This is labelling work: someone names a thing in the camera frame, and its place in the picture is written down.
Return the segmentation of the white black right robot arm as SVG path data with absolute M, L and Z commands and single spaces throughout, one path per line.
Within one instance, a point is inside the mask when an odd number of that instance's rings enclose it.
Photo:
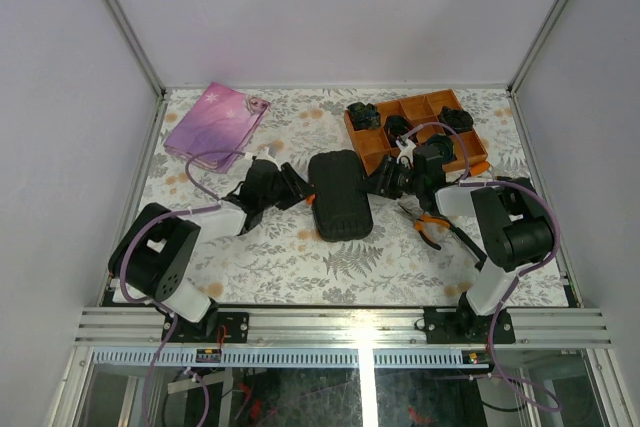
M 557 252 L 555 220 L 528 179 L 449 182 L 433 145 L 416 147 L 409 160 L 385 155 L 361 189 L 389 199 L 415 196 L 422 213 L 412 223 L 427 245 L 441 248 L 426 229 L 440 225 L 476 256 L 479 276 L 444 321 L 449 332 L 467 341 L 488 334 L 521 276 Z

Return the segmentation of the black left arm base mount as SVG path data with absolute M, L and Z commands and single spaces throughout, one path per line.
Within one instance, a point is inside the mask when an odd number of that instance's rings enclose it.
M 206 314 L 197 323 L 178 316 L 178 323 L 171 335 L 168 334 L 171 319 L 166 316 L 167 328 L 162 339 L 171 343 L 239 344 L 246 343 L 249 333 L 250 314 L 248 312 L 222 312 Z

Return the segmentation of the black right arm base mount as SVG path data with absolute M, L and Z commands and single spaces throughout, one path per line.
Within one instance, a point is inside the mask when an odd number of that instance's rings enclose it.
M 425 333 L 429 344 L 487 344 L 493 315 L 477 316 L 466 307 L 423 309 L 423 326 L 414 327 Z M 512 318 L 506 309 L 499 312 L 492 336 L 497 345 L 516 342 Z

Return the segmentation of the black orange handled screwdriver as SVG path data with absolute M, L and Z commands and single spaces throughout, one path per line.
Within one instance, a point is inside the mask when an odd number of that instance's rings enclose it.
M 487 260 L 486 253 L 469 237 L 461 228 L 455 224 L 449 224 L 449 231 L 462 243 L 468 252 L 475 258 L 474 267 L 480 271 Z

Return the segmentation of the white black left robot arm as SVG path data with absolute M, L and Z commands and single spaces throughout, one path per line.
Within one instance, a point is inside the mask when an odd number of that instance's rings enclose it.
M 218 308 L 185 279 L 200 233 L 207 230 L 216 239 L 244 235 L 259 225 L 265 210 L 287 210 L 313 195 L 313 187 L 290 164 L 255 159 L 239 186 L 209 206 L 144 206 L 112 253 L 108 269 L 126 301 L 151 303 L 184 320 L 195 340 L 208 341 L 218 332 Z

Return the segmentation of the orange black long-nose pliers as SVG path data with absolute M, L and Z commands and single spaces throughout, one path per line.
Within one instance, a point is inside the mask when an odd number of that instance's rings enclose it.
M 436 225 L 438 227 L 443 227 L 445 230 L 447 230 L 451 228 L 452 223 L 444 217 L 431 216 L 429 214 L 419 211 L 416 208 L 407 207 L 403 204 L 398 204 L 398 207 L 401 209 L 402 214 L 412 222 L 413 228 L 419 234 L 420 238 L 430 248 L 436 251 L 440 251 L 442 249 L 441 245 L 431 237 L 427 229 L 427 226 Z

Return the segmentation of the black plastic tool case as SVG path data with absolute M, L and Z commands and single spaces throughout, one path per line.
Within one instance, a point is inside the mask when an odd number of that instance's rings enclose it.
M 373 229 L 367 193 L 361 189 L 364 167 L 351 150 L 314 155 L 308 178 L 314 187 L 312 212 L 319 236 L 327 242 L 361 240 Z

